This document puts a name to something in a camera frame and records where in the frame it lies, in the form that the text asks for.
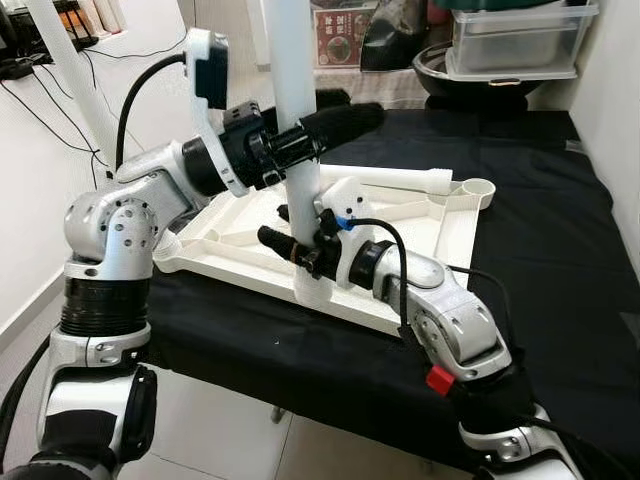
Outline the red printed carton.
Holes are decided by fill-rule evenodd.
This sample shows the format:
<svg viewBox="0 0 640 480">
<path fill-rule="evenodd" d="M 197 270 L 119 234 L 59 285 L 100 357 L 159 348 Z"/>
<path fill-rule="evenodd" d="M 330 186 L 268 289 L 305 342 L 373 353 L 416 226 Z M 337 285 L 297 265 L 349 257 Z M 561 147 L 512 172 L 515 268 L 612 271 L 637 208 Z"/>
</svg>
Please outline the red printed carton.
<svg viewBox="0 0 640 480">
<path fill-rule="evenodd" d="M 314 68 L 357 68 L 361 63 L 364 37 L 376 8 L 376 1 L 340 4 L 335 8 L 314 6 Z"/>
</svg>

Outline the black bag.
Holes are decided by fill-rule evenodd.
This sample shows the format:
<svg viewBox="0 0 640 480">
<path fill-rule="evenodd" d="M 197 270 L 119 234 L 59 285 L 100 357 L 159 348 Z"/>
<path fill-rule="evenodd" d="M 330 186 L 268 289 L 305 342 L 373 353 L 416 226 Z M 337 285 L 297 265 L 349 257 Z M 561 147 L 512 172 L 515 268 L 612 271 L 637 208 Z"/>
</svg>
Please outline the black bag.
<svg viewBox="0 0 640 480">
<path fill-rule="evenodd" d="M 361 45 L 361 72 L 412 67 L 429 36 L 428 0 L 378 0 Z"/>
</svg>

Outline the white plastic table top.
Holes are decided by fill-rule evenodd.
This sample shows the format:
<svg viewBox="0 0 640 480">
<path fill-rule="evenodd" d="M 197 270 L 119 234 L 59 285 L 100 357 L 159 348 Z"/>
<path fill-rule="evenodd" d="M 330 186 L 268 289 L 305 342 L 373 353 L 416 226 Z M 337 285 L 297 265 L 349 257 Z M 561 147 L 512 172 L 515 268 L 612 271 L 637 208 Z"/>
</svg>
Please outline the white plastic table top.
<svg viewBox="0 0 640 480">
<path fill-rule="evenodd" d="M 337 180 L 321 175 L 321 186 L 332 186 Z M 480 211 L 490 205 L 497 192 L 494 184 L 483 178 L 453 178 L 451 195 L 362 186 L 372 215 L 399 230 L 408 250 L 461 268 L 470 265 Z M 276 207 L 284 202 L 282 186 L 259 189 L 244 197 L 221 193 L 186 227 L 165 236 L 154 252 L 155 265 L 164 273 L 191 271 L 294 302 L 294 266 L 262 246 L 256 237 L 262 225 L 287 229 L 276 215 Z"/>
</svg>

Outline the black round basin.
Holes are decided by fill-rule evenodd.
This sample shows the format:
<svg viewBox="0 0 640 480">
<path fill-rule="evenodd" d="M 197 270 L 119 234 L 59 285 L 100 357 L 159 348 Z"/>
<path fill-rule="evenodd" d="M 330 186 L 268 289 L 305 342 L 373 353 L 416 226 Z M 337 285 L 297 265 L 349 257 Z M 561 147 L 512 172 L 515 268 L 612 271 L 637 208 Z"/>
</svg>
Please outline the black round basin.
<svg viewBox="0 0 640 480">
<path fill-rule="evenodd" d="M 461 81 L 448 76 L 445 55 L 452 41 L 430 45 L 412 60 L 413 72 L 431 97 L 442 99 L 483 99 L 485 96 L 527 97 L 548 79 L 492 79 L 492 81 Z"/>
</svg>

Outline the red connector block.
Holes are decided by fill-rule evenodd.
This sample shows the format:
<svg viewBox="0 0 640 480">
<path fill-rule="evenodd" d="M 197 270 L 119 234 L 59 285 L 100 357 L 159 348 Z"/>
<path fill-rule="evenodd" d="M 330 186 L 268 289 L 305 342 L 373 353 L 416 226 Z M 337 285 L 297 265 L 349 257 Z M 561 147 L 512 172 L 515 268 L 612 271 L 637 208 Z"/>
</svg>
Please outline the red connector block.
<svg viewBox="0 0 640 480">
<path fill-rule="evenodd" d="M 433 365 L 426 371 L 424 380 L 425 384 L 440 397 L 448 397 L 454 383 L 456 383 L 456 376 L 443 369 L 442 366 Z"/>
</svg>

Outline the clear plastic storage box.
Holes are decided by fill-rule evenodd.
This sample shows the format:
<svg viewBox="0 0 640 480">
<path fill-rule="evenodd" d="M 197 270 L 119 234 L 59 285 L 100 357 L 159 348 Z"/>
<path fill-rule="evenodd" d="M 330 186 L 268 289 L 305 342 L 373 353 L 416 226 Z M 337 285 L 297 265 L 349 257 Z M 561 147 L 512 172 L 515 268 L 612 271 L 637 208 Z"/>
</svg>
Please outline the clear plastic storage box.
<svg viewBox="0 0 640 480">
<path fill-rule="evenodd" d="M 596 0 L 481 0 L 454 9 L 445 72 L 454 81 L 563 81 L 577 76 L 576 60 Z"/>
</svg>

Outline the black tablecloth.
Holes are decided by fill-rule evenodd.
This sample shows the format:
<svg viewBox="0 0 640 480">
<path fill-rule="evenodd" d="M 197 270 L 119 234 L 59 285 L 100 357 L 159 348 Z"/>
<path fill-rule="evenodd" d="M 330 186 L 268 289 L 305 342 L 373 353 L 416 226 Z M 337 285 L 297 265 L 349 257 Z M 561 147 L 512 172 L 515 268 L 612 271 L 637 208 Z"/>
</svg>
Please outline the black tablecloth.
<svg viewBox="0 0 640 480">
<path fill-rule="evenodd" d="M 564 111 L 511 116 L 390 110 L 325 163 L 426 170 L 494 183 L 472 265 L 475 293 L 515 337 L 538 403 L 579 436 L 593 480 L 637 480 L 639 362 L 625 321 L 639 284 L 611 193 Z M 278 404 L 332 428 L 465 470 L 475 466 L 445 399 L 399 340 L 187 271 L 152 279 L 157 366 Z M 622 474 L 621 467 L 631 474 Z"/>
</svg>

